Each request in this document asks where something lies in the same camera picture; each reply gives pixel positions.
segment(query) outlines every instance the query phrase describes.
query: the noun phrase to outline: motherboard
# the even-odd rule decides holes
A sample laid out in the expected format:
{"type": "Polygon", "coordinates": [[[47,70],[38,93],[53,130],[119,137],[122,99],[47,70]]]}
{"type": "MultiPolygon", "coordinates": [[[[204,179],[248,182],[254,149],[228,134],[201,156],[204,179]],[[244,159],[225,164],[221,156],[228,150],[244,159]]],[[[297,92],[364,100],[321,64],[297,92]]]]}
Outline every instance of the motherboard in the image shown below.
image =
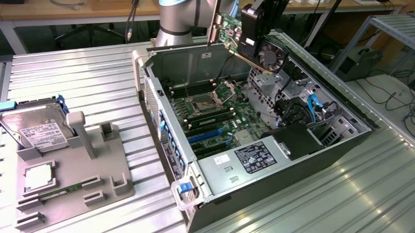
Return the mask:
{"type": "Polygon", "coordinates": [[[170,89],[170,106],[197,159],[253,142],[268,131],[242,92],[225,79],[170,89]]]}

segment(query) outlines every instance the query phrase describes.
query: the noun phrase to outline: sticker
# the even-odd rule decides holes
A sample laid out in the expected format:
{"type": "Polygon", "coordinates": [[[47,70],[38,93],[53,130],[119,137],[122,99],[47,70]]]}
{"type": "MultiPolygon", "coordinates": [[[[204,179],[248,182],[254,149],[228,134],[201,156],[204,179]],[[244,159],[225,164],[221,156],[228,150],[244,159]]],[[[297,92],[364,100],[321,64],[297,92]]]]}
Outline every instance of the sticker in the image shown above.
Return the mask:
{"type": "Polygon", "coordinates": [[[201,58],[209,58],[212,56],[210,52],[201,53],[201,58]]]}
{"type": "Polygon", "coordinates": [[[260,171],[272,164],[276,164],[276,160],[262,142],[257,142],[238,150],[234,150],[234,154],[241,166],[249,174],[260,171]]]}
{"type": "Polygon", "coordinates": [[[35,149],[66,143],[65,136],[57,123],[34,126],[18,131],[35,149]]]}
{"type": "Polygon", "coordinates": [[[213,158],[216,165],[222,164],[224,162],[229,161],[229,157],[226,154],[217,156],[213,158]]]}

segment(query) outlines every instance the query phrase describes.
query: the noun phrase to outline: white label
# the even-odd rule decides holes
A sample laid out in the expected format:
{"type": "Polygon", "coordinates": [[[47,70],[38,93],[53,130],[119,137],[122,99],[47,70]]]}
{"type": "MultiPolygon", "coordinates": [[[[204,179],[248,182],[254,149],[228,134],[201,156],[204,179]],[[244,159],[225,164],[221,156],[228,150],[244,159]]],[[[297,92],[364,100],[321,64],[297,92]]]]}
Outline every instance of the white label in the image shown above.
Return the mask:
{"type": "Polygon", "coordinates": [[[33,167],[25,172],[25,187],[30,189],[45,186],[49,180],[51,180],[51,171],[49,164],[33,167]]]}
{"type": "Polygon", "coordinates": [[[216,165],[225,163],[226,161],[229,161],[229,157],[226,154],[217,156],[216,158],[213,158],[216,165]]]}
{"type": "Polygon", "coordinates": [[[245,39],[246,44],[252,45],[254,44],[254,41],[252,41],[249,38],[245,39]]]}
{"type": "Polygon", "coordinates": [[[65,136],[57,126],[50,123],[18,130],[35,149],[66,143],[65,136]]]}
{"type": "Polygon", "coordinates": [[[210,52],[201,53],[201,58],[209,58],[212,56],[210,52]]]}

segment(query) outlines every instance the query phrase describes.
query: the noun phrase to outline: warning label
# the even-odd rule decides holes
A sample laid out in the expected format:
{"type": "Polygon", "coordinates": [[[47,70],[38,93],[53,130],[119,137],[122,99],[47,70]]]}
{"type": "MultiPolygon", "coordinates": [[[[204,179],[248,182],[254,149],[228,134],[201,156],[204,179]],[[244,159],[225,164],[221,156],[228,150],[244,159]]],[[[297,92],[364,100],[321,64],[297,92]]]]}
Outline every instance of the warning label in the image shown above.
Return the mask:
{"type": "Polygon", "coordinates": [[[234,154],[249,174],[276,164],[276,160],[262,142],[257,142],[242,149],[234,150],[234,154]]]}
{"type": "Polygon", "coordinates": [[[35,149],[66,143],[65,136],[57,126],[50,123],[18,130],[35,149]]]}

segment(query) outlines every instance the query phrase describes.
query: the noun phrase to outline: power cable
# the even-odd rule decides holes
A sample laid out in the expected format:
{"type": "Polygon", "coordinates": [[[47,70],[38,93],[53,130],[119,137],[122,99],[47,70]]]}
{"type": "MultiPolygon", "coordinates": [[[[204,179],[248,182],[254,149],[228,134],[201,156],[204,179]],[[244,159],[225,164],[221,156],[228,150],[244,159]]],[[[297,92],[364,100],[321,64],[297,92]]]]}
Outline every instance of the power cable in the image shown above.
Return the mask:
{"type": "MultiPolygon", "coordinates": [[[[312,15],[314,15],[316,14],[316,11],[317,11],[317,8],[318,8],[318,5],[320,5],[320,2],[321,2],[321,0],[318,0],[318,2],[317,2],[317,5],[316,5],[316,8],[313,9],[313,13],[312,13],[312,15]]],[[[308,36],[305,37],[305,39],[300,42],[300,45],[308,40],[308,38],[309,38],[309,36],[310,36],[310,33],[312,33],[312,31],[313,31],[313,29],[314,29],[314,27],[316,27],[316,25],[317,25],[317,17],[314,18],[314,20],[313,20],[314,22],[313,22],[313,25],[312,25],[312,28],[310,28],[310,31],[309,31],[309,34],[308,34],[308,36]]]]}
{"type": "Polygon", "coordinates": [[[130,11],[129,11],[129,15],[127,15],[126,22],[125,22],[125,32],[123,32],[125,43],[129,42],[129,39],[131,37],[131,29],[133,29],[133,24],[134,24],[138,0],[131,0],[130,3],[131,3],[130,11]]]}

